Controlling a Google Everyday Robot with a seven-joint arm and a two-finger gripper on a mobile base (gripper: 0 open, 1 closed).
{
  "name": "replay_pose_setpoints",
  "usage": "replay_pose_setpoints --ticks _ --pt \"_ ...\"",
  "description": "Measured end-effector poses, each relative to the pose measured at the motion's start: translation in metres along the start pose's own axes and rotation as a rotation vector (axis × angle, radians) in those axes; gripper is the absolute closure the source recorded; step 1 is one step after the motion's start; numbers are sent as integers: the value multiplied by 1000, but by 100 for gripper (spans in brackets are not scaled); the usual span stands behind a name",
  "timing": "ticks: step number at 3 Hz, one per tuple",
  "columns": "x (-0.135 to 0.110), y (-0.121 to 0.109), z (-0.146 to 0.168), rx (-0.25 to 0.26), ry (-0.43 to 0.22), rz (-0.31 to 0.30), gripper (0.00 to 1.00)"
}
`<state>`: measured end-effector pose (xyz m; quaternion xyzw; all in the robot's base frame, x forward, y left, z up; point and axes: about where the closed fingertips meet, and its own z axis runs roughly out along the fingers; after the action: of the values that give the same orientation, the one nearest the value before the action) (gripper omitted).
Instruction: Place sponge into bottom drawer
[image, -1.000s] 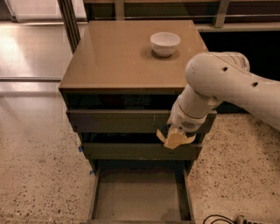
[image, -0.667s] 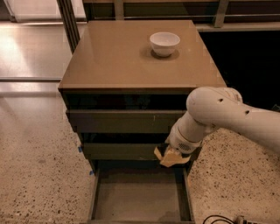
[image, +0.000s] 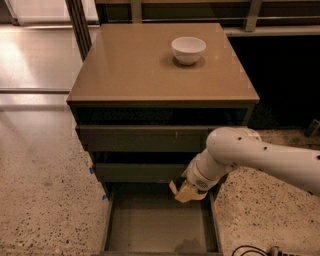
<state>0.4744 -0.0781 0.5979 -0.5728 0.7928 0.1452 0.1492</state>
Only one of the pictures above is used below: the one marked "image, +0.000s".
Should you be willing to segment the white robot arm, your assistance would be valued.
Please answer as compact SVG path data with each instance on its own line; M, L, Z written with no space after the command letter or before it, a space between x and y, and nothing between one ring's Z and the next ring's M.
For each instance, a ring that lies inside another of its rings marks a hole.
M240 167L257 169L316 196L320 195L320 152L264 142L248 128L220 127L206 139L182 173L182 184L169 183L181 203L202 200L222 177Z

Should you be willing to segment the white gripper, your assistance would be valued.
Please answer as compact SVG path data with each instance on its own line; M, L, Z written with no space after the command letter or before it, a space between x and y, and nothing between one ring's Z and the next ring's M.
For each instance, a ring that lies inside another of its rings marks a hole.
M200 193L198 190L208 191L219 181L219 177L213 172L213 165L204 160L193 159L184 171L184 176L187 181L180 188L172 180L169 183L175 199L181 203L203 200L207 193Z

